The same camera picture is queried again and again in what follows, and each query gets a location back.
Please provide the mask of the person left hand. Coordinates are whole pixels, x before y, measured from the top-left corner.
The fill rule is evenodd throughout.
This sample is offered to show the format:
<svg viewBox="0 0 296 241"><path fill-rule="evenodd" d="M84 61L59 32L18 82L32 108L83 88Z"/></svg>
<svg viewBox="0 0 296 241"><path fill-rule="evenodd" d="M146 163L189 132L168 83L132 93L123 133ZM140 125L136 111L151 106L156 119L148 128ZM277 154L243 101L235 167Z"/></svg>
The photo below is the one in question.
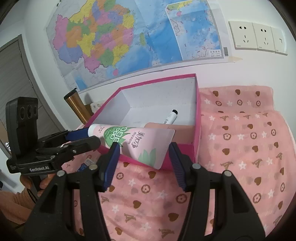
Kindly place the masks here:
<svg viewBox="0 0 296 241"><path fill-rule="evenodd" d="M51 182L51 180L54 178L55 174L48 174L47 177L45 179L43 179L40 183L40 189L37 192L37 196L40 197L44 190L47 188L47 186L49 185L49 183ZM27 189L31 189L32 188L32 180L29 177L26 177L24 175L20 175L20 182L22 183L22 185L24 185Z"/></svg>

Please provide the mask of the orange sleeve forearm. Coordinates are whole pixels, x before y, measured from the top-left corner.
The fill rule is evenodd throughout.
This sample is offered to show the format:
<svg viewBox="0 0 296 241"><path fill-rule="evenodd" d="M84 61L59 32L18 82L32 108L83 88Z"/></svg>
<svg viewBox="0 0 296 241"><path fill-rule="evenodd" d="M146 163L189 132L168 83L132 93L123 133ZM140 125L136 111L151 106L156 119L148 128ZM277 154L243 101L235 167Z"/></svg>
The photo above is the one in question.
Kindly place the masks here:
<svg viewBox="0 0 296 241"><path fill-rule="evenodd" d="M29 191L27 188L17 193L1 190L1 211L9 221L18 225L27 221L35 206Z"/></svg>

